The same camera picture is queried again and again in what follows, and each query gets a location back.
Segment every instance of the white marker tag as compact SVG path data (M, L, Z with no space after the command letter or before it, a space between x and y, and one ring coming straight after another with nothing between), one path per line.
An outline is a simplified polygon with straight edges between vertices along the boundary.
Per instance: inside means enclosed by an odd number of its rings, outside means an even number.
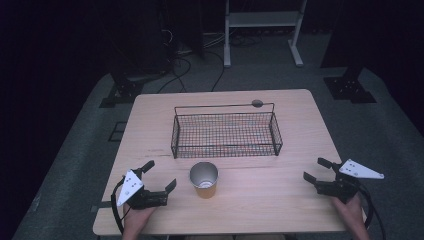
M117 206L122 206L130 199L140 188L143 187L143 182L130 169L125 176L124 184L122 185L121 193L119 194Z
M339 172L356 178L384 179L384 174L371 170L351 159L343 164Z

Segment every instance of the dark background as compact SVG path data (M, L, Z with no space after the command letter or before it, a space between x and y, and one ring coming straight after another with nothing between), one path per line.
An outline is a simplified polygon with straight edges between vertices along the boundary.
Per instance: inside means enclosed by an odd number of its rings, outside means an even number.
M194 14L194 18L202 12L203 30L222 31L223 0L201 0L200 12L179 11L186 2L178 2L180 6L168 10ZM293 7L289 1L251 3L246 1L253 11ZM240 9L243 4L244 1L233 0L232 8ZM302 27L303 33L309 34L334 30L322 67L346 66L346 51L365 49L365 66L384 80L421 133L422 10L422 1L412 0L309 0ZM177 14L172 21L178 21L178 17L187 16ZM0 239L9 239L87 96L109 72L106 59L111 44L91 1L3 0L0 18ZM182 39L184 34L196 32L182 32ZM345 36L358 41L347 44Z

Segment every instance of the human hand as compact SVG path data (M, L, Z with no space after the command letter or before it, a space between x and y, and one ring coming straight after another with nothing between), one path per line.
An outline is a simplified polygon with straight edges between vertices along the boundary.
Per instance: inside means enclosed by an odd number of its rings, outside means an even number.
M370 236L362 218L362 205L359 194L356 193L346 204L336 197L330 197L340 218L355 240L369 240Z
M130 206L124 204L124 233L122 234L122 240L135 240L138 235L146 226L150 216L156 210L154 208L146 208L142 210L130 209Z

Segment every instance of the gray floor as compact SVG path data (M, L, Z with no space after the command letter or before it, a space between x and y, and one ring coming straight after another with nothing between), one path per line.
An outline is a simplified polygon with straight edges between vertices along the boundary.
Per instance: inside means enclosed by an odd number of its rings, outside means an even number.
M301 35L299 51L305 66L294 65L288 36L264 37L247 48L232 48L232 67L224 71L215 91L308 89L342 158L358 161L385 174L384 180L362 181L370 190L384 223L387 239L421 239L424 236L424 140L405 116L384 83L364 70L360 81L377 103L352 104L333 100L323 78L345 69L321 69L330 35ZM222 46L210 48L222 56ZM207 53L204 60L185 57L190 71L181 77L187 92L211 91L222 71L221 60ZM177 61L175 71L188 65ZM167 75L145 85L142 94L154 94L173 78ZM131 104L99 108L113 86L109 75L99 79L83 106L41 186L33 206L14 239L97 239L92 225L108 180L119 142L108 141L119 121L126 121ZM181 92L174 81L161 93ZM370 232L381 239L374 219ZM345 233L299 233L299 240L349 239ZM102 237L101 239L119 239Z

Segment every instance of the shelf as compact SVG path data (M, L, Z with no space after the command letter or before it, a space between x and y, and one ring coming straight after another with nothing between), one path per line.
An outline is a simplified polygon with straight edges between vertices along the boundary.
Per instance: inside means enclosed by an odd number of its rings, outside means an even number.
M230 13L229 27L296 26L298 15L298 11Z

